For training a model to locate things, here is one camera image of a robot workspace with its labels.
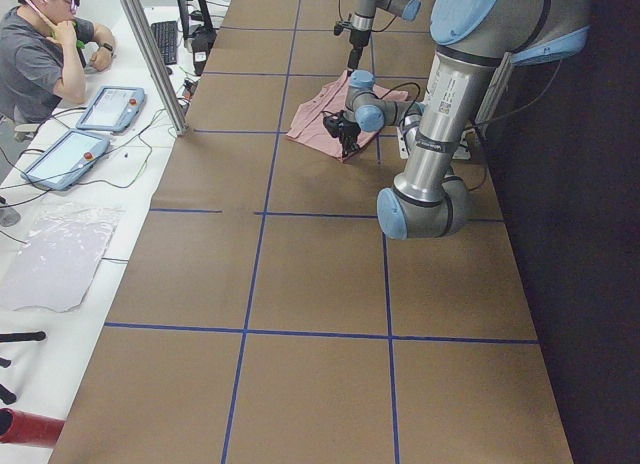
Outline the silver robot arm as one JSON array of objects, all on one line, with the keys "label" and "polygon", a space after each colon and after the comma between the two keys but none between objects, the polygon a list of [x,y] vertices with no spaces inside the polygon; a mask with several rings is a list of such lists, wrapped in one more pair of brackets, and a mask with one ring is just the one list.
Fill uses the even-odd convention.
[{"label": "silver robot arm", "polygon": [[591,0],[435,0],[430,35],[435,60],[425,103],[387,101],[373,91],[374,76],[358,67],[377,10],[415,19],[420,0],[358,0],[347,22],[353,46],[345,104],[323,119],[343,152],[356,149],[361,132],[396,126],[409,157],[403,172],[377,197],[377,216],[391,239],[437,238],[466,222],[469,191],[451,168],[465,126],[499,97],[490,88],[501,65],[565,59],[585,45]]},{"label": "silver robot arm", "polygon": [[352,46],[346,66],[347,75],[350,76],[359,69],[364,49],[368,46],[371,34],[374,32],[377,10],[388,12],[393,15],[393,19],[400,17],[405,21],[413,21],[420,8],[420,0],[357,0],[355,11],[346,19],[342,18],[341,8],[338,8],[339,19],[334,24],[333,33],[339,36],[347,30],[349,43]]}]

